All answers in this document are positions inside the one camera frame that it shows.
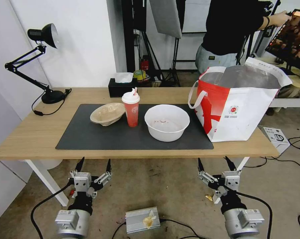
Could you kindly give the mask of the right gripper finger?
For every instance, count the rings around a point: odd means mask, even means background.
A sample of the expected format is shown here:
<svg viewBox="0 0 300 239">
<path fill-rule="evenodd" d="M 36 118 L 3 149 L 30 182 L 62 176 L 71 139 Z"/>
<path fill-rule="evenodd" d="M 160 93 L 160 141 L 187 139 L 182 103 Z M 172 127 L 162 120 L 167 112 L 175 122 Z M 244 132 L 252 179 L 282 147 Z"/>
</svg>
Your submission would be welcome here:
<svg viewBox="0 0 300 239">
<path fill-rule="evenodd" d="M 216 183 L 216 178 L 212 175 L 205 172 L 201 159 L 198 158 L 198 177 L 204 182 L 207 186 L 213 183 Z"/>
<path fill-rule="evenodd" d="M 229 177 L 229 176 L 239 177 L 240 174 L 241 174 L 241 171 L 237 170 L 235 164 L 227 156 L 225 156 L 225 160 L 226 160 L 227 165 L 229 167 L 229 171 L 225 172 L 225 177 Z"/>
</svg>

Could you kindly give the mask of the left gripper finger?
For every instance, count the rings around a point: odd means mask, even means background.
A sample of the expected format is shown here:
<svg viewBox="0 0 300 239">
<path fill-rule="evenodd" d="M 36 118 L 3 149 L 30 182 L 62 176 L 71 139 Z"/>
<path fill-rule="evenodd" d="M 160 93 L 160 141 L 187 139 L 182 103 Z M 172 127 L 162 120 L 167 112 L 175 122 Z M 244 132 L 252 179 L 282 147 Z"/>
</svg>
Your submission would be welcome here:
<svg viewBox="0 0 300 239">
<path fill-rule="evenodd" d="M 109 180 L 112 178 L 112 167 L 111 167 L 111 159 L 108 160 L 106 172 L 101 176 L 97 177 L 93 182 L 98 185 L 106 185 Z"/>
<path fill-rule="evenodd" d="M 84 163 L 85 157 L 83 157 L 76 165 L 75 169 L 70 171 L 70 175 L 72 178 L 74 178 L 77 173 L 81 172 L 82 167 L 83 167 L 83 163 Z"/>
</svg>

